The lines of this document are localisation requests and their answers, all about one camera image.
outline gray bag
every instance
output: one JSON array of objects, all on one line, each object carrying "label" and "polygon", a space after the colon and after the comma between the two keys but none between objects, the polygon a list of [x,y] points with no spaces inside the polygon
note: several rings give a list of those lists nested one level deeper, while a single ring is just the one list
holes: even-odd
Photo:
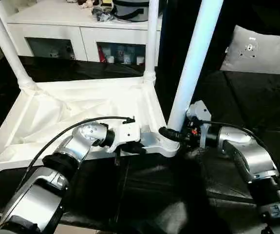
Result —
[{"label": "gray bag", "polygon": [[[112,0],[112,2],[114,4],[112,14],[120,20],[141,22],[149,19],[149,0]],[[160,0],[159,12],[164,6],[165,0]]]}]

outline black cable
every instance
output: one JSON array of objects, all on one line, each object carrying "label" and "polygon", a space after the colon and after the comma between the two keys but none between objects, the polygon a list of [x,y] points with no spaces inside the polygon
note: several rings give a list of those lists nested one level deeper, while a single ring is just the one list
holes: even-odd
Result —
[{"label": "black cable", "polygon": [[93,121],[97,121],[97,120],[103,120],[103,119],[125,119],[125,120],[132,120],[131,118],[129,117],[119,117],[119,116],[107,116],[107,117],[97,117],[97,118],[91,118],[91,119],[86,119],[86,120],[83,120],[81,122],[78,122],[68,128],[66,128],[65,130],[63,130],[62,132],[60,132],[59,134],[57,134],[54,138],[52,138],[39,152],[38,154],[36,154],[36,156],[33,158],[33,160],[30,162],[30,164],[28,165],[17,189],[16,189],[16,192],[20,189],[23,181],[25,180],[25,178],[27,177],[28,173],[30,172],[32,166],[34,165],[34,163],[37,161],[37,159],[40,157],[40,155],[56,140],[58,139],[60,136],[62,136],[64,133],[66,133],[67,131],[71,130],[72,128],[75,128],[81,124],[84,124],[84,123],[89,123],[89,122],[93,122]]}]

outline black table surface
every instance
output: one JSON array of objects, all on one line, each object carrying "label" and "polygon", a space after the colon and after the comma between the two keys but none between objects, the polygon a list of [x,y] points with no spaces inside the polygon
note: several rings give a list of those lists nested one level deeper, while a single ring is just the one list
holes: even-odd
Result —
[{"label": "black table surface", "polygon": [[[144,68],[118,64],[21,58],[36,82],[138,77]],[[157,72],[156,93],[167,118],[176,86]],[[19,94],[16,78],[0,61],[0,125]],[[280,162],[280,75],[203,72],[193,101],[203,100],[213,120],[253,129]],[[0,212],[24,169],[0,172]],[[203,233],[251,230],[255,206],[233,163],[215,149],[85,161],[61,223],[134,233]]]}]

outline item on cabinet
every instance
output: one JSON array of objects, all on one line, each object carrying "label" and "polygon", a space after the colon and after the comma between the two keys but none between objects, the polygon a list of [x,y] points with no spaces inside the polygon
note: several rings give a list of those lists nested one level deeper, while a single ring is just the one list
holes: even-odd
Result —
[{"label": "item on cabinet", "polygon": [[102,46],[102,51],[103,51],[103,54],[104,56],[107,58],[108,56],[111,56],[112,55],[112,50],[111,48],[108,46]]},{"label": "item on cabinet", "polygon": [[103,53],[103,51],[102,51],[102,47],[101,47],[101,46],[98,46],[98,47],[97,47],[97,50],[99,51],[100,62],[106,62],[104,53]]},{"label": "item on cabinet", "polygon": [[112,7],[105,7],[103,8],[103,11],[106,13],[106,14],[111,14],[112,13]]},{"label": "item on cabinet", "polygon": [[130,55],[131,63],[135,63],[135,47],[127,46],[127,53]]},{"label": "item on cabinet", "polygon": [[124,64],[131,64],[131,56],[128,53],[124,54]]},{"label": "item on cabinet", "polygon": [[136,57],[136,65],[142,65],[142,64],[144,64],[144,57],[143,56]]},{"label": "item on cabinet", "polygon": [[112,0],[101,0],[101,6],[112,6]]},{"label": "item on cabinet", "polygon": [[55,59],[59,58],[58,51],[55,50],[55,49],[51,50],[50,53],[49,53],[49,56],[51,58],[55,58]]},{"label": "item on cabinet", "polygon": [[125,47],[123,45],[118,45],[117,50],[116,50],[116,59],[118,63],[123,63],[124,62],[124,51]]},{"label": "item on cabinet", "polygon": [[[149,0],[112,0],[112,14],[122,20],[142,22],[149,19]],[[166,1],[159,1],[159,12],[162,12]]]},{"label": "item on cabinet", "polygon": [[82,4],[81,8],[91,8],[93,7],[94,0],[86,0],[84,4]]},{"label": "item on cabinet", "polygon": [[107,57],[106,57],[106,61],[107,61],[108,63],[114,63],[115,58],[114,58],[114,56],[107,56]]},{"label": "item on cabinet", "polygon": [[114,19],[110,13],[105,12],[101,7],[96,6],[92,9],[92,15],[96,16],[96,20],[106,22]]}]

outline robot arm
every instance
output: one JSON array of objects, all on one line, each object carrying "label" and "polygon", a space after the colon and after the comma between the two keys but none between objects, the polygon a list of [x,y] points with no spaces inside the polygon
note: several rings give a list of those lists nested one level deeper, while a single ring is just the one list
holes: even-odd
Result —
[{"label": "robot arm", "polygon": [[187,133],[165,128],[159,132],[190,146],[217,147],[228,155],[247,184],[262,221],[269,225],[263,232],[280,234],[280,172],[269,152],[247,132],[229,126],[211,126],[211,114],[202,101],[190,105],[187,118],[190,121]]},{"label": "robot arm", "polygon": [[70,181],[92,146],[107,146],[107,152],[127,142],[140,140],[135,123],[109,130],[106,124],[91,122],[80,125],[43,158],[43,167],[28,178],[7,204],[0,234],[53,233],[64,211],[63,197]]}]

